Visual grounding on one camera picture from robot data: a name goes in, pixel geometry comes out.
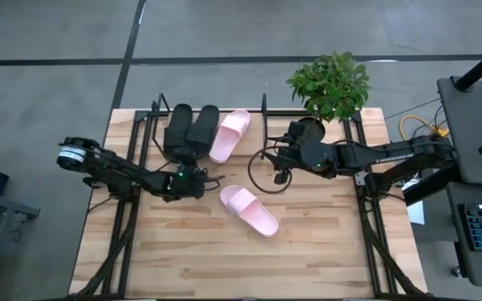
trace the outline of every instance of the black desk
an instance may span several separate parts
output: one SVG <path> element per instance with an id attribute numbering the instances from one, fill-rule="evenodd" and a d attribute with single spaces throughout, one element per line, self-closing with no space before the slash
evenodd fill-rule
<path id="1" fill-rule="evenodd" d="M 482 286 L 482 252 L 469 250 L 458 209 L 461 204 L 482 204 L 482 186 L 451 182 L 447 185 L 446 192 L 459 236 L 457 255 L 461 271 L 471 283 Z"/>
<path id="2" fill-rule="evenodd" d="M 482 184 L 482 81 L 468 93 L 458 91 L 451 79 L 439 79 L 438 91 L 444 106 L 451 140 L 459 153 L 464 183 Z"/>

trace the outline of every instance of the plant pot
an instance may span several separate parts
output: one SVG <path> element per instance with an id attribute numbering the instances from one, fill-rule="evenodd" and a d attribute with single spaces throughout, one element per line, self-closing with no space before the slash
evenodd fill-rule
<path id="1" fill-rule="evenodd" d="M 325 137 L 325 126 L 314 117 L 304 117 L 299 120 L 305 125 L 305 131 L 300 137 L 305 143 L 308 141 L 321 141 Z"/>

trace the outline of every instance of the concrete floor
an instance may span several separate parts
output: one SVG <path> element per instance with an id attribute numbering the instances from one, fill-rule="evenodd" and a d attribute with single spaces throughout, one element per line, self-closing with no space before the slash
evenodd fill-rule
<path id="1" fill-rule="evenodd" d="M 0 59 L 124 57 L 137 0 L 0 0 Z M 135 58 L 207 56 L 482 54 L 482 0 L 148 0 Z M 369 106 L 386 116 L 438 97 L 436 80 L 476 61 L 366 63 Z M 258 107 L 290 102 L 285 80 L 299 64 L 131 66 L 122 108 L 171 105 Z M 105 135 L 121 70 L 112 66 L 0 67 L 0 171 L 6 195 L 42 207 L 0 263 L 0 300 L 62 297 L 69 287 L 90 190 L 55 164 L 65 136 Z M 407 114 L 431 120 L 438 101 Z M 401 140 L 396 115 L 387 121 Z M 418 125 L 407 123 L 410 136 Z M 450 243 L 418 241 L 428 290 L 482 300 L 482 288 L 449 275 Z"/>

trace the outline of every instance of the potted plant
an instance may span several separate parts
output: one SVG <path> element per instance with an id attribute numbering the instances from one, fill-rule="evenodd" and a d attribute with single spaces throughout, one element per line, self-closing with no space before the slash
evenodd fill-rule
<path id="1" fill-rule="evenodd" d="M 313 116 L 300 122 L 310 123 L 308 135 L 320 140 L 325 135 L 323 120 L 348 120 L 366 104 L 368 80 L 366 66 L 356 64 L 351 53 L 333 51 L 330 56 L 322 55 L 314 63 L 303 65 L 286 83 L 293 88 L 291 101 L 300 99 Z"/>

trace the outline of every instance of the wheel caster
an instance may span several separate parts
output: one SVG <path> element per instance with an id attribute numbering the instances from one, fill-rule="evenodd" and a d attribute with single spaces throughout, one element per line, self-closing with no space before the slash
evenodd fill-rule
<path id="1" fill-rule="evenodd" d="M 458 279 L 462 279 L 462 271 L 460 271 L 460 267 L 454 267 L 451 269 L 451 274 Z"/>

